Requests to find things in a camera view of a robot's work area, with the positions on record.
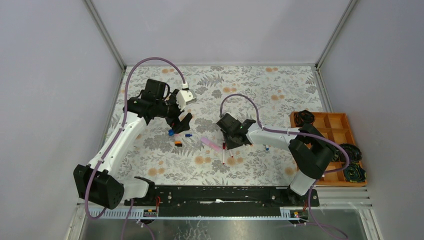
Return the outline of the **pink highlighter marker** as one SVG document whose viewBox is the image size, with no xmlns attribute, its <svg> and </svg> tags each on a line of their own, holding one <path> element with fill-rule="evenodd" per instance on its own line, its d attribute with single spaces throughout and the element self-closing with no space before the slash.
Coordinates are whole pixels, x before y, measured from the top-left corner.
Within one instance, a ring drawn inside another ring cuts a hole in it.
<svg viewBox="0 0 424 240">
<path fill-rule="evenodd" d="M 206 137 L 201 137 L 200 141 L 207 147 L 211 148 L 212 150 L 214 150 L 217 153 L 221 153 L 222 152 L 222 146 L 221 145 L 217 145 L 214 142 L 212 142 L 211 140 L 209 140 Z"/>
</svg>

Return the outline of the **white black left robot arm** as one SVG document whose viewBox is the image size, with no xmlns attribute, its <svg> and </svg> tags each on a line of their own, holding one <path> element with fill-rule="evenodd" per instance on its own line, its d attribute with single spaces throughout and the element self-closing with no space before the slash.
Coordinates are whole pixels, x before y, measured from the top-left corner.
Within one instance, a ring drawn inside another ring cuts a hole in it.
<svg viewBox="0 0 424 240">
<path fill-rule="evenodd" d="M 148 79 L 140 94 L 126 101 L 110 138 L 87 165 L 78 164 L 73 171 L 81 199 L 110 210 L 121 201 L 135 198 L 144 206 L 154 202 L 154 182 L 143 177 L 118 181 L 117 173 L 136 137 L 154 118 L 165 119 L 176 134 L 190 130 L 192 114 L 187 113 L 183 119 L 180 115 L 197 97 L 188 84 L 182 86 L 169 92 L 167 83 Z"/>
</svg>

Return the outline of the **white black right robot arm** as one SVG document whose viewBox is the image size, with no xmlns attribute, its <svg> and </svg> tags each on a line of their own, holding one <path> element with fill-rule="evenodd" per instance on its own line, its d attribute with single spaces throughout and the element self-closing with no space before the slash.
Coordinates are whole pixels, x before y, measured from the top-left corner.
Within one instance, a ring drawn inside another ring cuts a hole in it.
<svg viewBox="0 0 424 240">
<path fill-rule="evenodd" d="M 229 150 L 243 145 L 266 145 L 291 153 L 298 172 L 289 184 L 286 198 L 293 206 L 307 199 L 308 190 L 322 177 L 337 151 L 330 140 L 308 123 L 300 128 L 270 129 L 252 119 L 240 122 L 226 113 L 216 125 Z"/>
</svg>

